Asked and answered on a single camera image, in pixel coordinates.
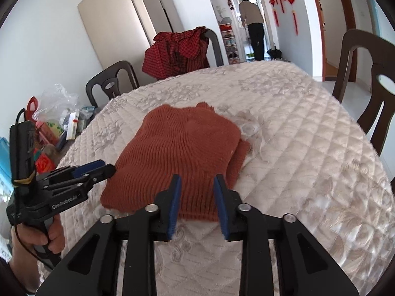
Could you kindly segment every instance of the black cable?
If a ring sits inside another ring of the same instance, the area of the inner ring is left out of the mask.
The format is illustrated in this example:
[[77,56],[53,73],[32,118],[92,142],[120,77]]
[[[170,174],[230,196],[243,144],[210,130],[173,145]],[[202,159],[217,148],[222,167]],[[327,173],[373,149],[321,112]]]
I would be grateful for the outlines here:
[[[16,176],[17,177],[19,177],[19,134],[18,134],[18,123],[19,123],[19,119],[20,119],[20,116],[23,114],[25,112],[25,110],[24,109],[22,109],[21,111],[19,111],[19,113],[18,113],[18,115],[17,115],[17,119],[16,119],[16,121],[15,121],[15,126],[16,126],[16,129],[15,129],[15,141],[16,141],[16,146],[15,146],[15,154],[16,154]],[[20,197],[19,197],[19,184],[18,183],[16,183],[15,181],[14,181],[14,179],[12,180],[12,183],[13,183],[13,185],[14,185],[14,200],[15,200],[15,221],[17,220],[17,218],[18,218],[18,211],[19,211],[19,199],[20,199]],[[45,263],[43,260],[41,260],[39,257],[37,257],[37,255],[36,254],[34,254],[29,248],[27,248],[26,246],[25,246],[25,244],[20,240],[20,238],[19,238],[19,234],[18,234],[18,225],[15,225],[14,226],[14,228],[15,228],[15,235],[16,235],[16,237],[17,237],[17,239],[18,239],[18,241],[19,241],[19,243],[21,244],[21,246],[29,253],[29,254],[31,254],[35,259],[37,259],[39,262],[41,262],[42,264],[44,264],[44,266],[46,266],[46,267],[48,267],[50,270],[53,270],[53,267],[52,266],[50,266],[50,265],[48,265],[47,263]]]

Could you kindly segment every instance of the folded sweater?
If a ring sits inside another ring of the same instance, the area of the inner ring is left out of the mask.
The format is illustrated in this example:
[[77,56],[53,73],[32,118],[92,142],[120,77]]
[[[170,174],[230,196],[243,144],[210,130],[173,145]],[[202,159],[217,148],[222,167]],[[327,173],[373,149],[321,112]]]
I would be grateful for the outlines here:
[[250,148],[240,136],[238,127],[207,103],[181,109],[162,105],[146,115],[121,153],[101,204],[134,212],[153,203],[179,174],[179,217],[216,221],[214,177],[223,174],[233,188]]

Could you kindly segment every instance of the chair backrest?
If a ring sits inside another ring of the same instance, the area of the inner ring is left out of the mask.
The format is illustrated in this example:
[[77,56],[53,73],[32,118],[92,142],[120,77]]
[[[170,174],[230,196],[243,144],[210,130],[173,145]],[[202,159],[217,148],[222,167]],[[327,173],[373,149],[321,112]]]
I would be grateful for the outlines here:
[[332,95],[340,102],[343,100],[350,75],[352,53],[360,47],[368,49],[373,60],[372,97],[366,110],[357,122],[363,131],[368,133],[384,102],[383,110],[371,138],[373,147],[380,155],[386,141],[392,116],[395,113],[395,95],[381,85],[378,76],[382,74],[395,81],[395,46],[366,31],[357,29],[347,31],[343,37],[339,71]]
[[133,90],[140,87],[136,74],[131,64],[127,61],[119,61],[108,67],[107,69],[94,76],[86,84],[85,91],[90,103],[97,108],[96,100],[93,97],[92,90],[95,85],[101,86],[101,89],[108,96],[109,99],[114,99],[121,95],[119,91],[119,82],[117,75],[121,69],[125,69],[128,73],[129,80],[132,84]]
[[215,34],[214,31],[212,31],[210,29],[206,29],[206,32],[204,33],[204,36],[206,38],[209,38],[211,40],[211,43],[213,44],[214,55],[215,55],[215,63],[217,64],[217,67],[223,66],[224,65],[224,59],[222,58],[220,42],[218,41],[217,35]]

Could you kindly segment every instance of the black pants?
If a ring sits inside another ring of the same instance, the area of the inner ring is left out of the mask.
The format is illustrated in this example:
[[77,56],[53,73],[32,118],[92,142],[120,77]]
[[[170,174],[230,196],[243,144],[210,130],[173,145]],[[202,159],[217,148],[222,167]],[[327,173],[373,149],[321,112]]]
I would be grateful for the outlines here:
[[263,47],[263,36],[265,34],[262,23],[251,23],[248,25],[252,49],[254,50],[255,60],[262,61],[265,52]]

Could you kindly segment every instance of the beige tablecloth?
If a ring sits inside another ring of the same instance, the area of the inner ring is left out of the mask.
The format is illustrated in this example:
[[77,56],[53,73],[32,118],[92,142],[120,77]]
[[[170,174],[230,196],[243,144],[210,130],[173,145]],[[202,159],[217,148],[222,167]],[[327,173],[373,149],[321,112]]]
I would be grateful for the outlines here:
[[[204,69],[123,94],[107,104],[60,165],[96,159],[115,164],[148,111],[201,101],[234,121],[252,144],[235,187],[242,199],[269,215],[297,215],[366,295],[394,255],[390,184],[358,124],[293,64]],[[64,254],[101,215],[122,216],[100,205],[104,186],[62,214]],[[238,295],[241,243],[224,241],[217,223],[179,220],[174,239],[156,243],[155,252],[159,295]],[[274,281],[278,293],[276,272]]]

